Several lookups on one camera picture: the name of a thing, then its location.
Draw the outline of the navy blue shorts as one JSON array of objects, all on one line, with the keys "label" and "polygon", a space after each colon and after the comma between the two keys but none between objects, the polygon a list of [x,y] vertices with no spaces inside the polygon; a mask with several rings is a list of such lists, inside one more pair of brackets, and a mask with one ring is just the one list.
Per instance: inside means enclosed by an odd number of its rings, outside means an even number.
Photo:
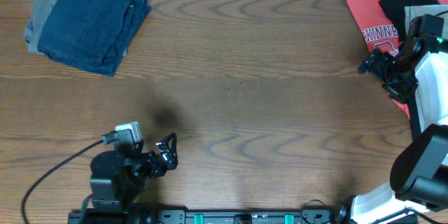
[{"label": "navy blue shorts", "polygon": [[114,76],[150,11],[148,0],[56,0],[36,47],[55,62]]}]

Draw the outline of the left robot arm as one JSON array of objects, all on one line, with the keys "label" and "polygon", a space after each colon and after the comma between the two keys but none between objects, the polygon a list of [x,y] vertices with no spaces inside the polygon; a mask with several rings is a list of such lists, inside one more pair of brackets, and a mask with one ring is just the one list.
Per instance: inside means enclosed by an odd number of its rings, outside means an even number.
[{"label": "left robot arm", "polygon": [[158,153],[143,152],[144,142],[129,129],[101,137],[114,149],[98,154],[90,163],[92,194],[83,203],[78,223],[157,223],[155,210],[135,199],[146,187],[147,179],[164,176],[179,161],[177,135],[171,133],[156,143]]}]

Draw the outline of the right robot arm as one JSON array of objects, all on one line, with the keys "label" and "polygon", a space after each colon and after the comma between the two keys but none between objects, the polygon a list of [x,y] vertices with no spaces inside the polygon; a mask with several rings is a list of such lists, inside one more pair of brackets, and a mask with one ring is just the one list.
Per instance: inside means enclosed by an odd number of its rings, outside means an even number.
[{"label": "right robot arm", "polygon": [[425,14],[411,21],[392,56],[373,50],[360,74],[381,81],[393,100],[409,109],[412,142],[399,154],[389,180],[341,206],[332,223],[433,223],[429,211],[447,209],[447,40],[444,20]]}]

